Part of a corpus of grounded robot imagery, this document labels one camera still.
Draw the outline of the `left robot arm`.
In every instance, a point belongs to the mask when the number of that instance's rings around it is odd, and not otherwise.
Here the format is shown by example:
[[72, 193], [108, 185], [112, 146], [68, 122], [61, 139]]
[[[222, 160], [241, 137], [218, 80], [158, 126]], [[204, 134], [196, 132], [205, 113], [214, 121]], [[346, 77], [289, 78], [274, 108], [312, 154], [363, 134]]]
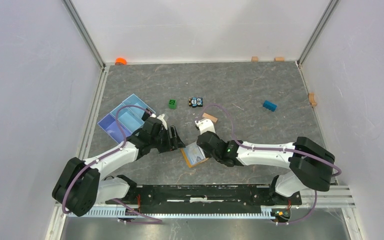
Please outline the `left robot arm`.
[[133, 203], [137, 190], [126, 177], [106, 180], [115, 170], [139, 160], [156, 149], [160, 154], [185, 148], [176, 127], [167, 126], [163, 115], [149, 117], [119, 145], [87, 159], [71, 158], [65, 165], [51, 196], [65, 214], [81, 217], [96, 203], [120, 199]]

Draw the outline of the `orange round cap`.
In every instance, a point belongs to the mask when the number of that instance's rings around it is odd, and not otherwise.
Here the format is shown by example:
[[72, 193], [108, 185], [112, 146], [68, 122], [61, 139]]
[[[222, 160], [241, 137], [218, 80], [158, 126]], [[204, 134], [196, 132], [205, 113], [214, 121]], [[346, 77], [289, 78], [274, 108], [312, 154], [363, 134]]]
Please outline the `orange round cap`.
[[118, 58], [115, 59], [114, 64], [115, 65], [126, 65], [127, 61], [126, 61], [126, 59], [124, 59], [122, 57], [118, 57]]

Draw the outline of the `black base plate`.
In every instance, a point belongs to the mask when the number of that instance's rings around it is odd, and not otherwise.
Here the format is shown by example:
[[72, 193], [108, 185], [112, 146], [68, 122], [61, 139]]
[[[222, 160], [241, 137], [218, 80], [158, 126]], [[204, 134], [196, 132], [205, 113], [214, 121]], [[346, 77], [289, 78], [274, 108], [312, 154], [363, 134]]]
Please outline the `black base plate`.
[[143, 214], [257, 214], [262, 206], [302, 204], [301, 194], [277, 195], [269, 185], [137, 185], [121, 201]]

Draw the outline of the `aluminium frame rail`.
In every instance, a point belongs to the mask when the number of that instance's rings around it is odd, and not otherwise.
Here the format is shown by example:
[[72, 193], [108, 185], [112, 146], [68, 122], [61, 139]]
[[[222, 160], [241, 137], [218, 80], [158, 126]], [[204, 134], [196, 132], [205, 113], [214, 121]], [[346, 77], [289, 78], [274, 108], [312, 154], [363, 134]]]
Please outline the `aluminium frame rail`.
[[310, 207], [313, 203], [319, 208], [353, 207], [348, 186], [332, 185], [327, 192], [315, 193], [306, 188], [290, 197], [275, 196], [267, 184], [143, 184], [131, 188], [122, 202], [131, 205], [162, 206], [164, 204], [184, 203], [234, 203], [243, 206], [268, 207]]

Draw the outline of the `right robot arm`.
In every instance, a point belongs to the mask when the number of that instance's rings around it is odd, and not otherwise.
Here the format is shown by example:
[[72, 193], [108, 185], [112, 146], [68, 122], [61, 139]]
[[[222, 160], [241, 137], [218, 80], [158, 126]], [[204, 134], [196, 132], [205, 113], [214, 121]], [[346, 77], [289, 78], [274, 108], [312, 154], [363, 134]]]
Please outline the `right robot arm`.
[[223, 141], [207, 131], [197, 138], [197, 146], [207, 157], [227, 167], [263, 165], [288, 169], [276, 176], [269, 189], [269, 199], [282, 204], [303, 189], [318, 192], [330, 190], [335, 157], [311, 139], [299, 136], [284, 144], [256, 144], [242, 140]]

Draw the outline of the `curved wooden piece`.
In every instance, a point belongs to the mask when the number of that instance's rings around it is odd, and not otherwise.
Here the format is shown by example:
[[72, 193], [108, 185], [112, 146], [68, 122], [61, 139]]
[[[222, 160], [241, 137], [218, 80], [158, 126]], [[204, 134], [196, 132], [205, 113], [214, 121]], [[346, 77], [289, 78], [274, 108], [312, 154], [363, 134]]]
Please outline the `curved wooden piece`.
[[316, 107], [318, 105], [318, 103], [316, 102], [316, 98], [315, 98], [315, 93], [314, 92], [310, 92], [308, 94], [308, 100], [309, 100], [309, 103], [310, 103], [311, 107]]

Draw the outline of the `blue toy brick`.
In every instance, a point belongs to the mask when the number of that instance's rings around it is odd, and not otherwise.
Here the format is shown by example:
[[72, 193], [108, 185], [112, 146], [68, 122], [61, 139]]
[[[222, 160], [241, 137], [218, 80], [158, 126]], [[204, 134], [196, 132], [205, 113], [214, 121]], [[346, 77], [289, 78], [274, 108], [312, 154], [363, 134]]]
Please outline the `blue toy brick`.
[[277, 105], [268, 101], [268, 100], [265, 100], [262, 104], [262, 106], [272, 112], [274, 112], [276, 109], [277, 109]]

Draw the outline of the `small toy car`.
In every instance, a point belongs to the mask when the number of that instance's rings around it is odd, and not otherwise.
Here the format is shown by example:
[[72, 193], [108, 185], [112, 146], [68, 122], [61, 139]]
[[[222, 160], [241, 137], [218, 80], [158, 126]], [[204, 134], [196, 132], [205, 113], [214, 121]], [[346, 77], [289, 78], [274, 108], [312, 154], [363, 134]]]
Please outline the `small toy car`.
[[203, 98], [202, 97], [191, 97], [188, 100], [188, 105], [192, 108], [203, 107]]

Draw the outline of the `green toy brick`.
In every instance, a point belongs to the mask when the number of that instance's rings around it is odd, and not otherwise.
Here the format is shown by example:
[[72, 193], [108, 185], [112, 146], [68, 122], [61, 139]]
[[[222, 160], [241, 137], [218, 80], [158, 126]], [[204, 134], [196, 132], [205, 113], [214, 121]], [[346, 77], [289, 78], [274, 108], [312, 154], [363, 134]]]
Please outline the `green toy brick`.
[[171, 110], [175, 110], [177, 108], [177, 101], [175, 99], [169, 99], [168, 107]]

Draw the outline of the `blue three-compartment tray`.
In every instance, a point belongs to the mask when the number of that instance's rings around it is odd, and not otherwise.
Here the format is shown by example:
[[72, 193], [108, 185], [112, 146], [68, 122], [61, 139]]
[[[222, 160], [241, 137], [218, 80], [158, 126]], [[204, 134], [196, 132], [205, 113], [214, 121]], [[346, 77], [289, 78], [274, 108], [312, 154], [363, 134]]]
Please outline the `blue three-compartment tray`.
[[134, 93], [123, 100], [110, 113], [104, 116], [97, 125], [107, 133], [117, 144], [123, 141], [123, 133], [129, 137], [134, 131], [142, 127], [145, 113], [143, 109], [156, 112]]

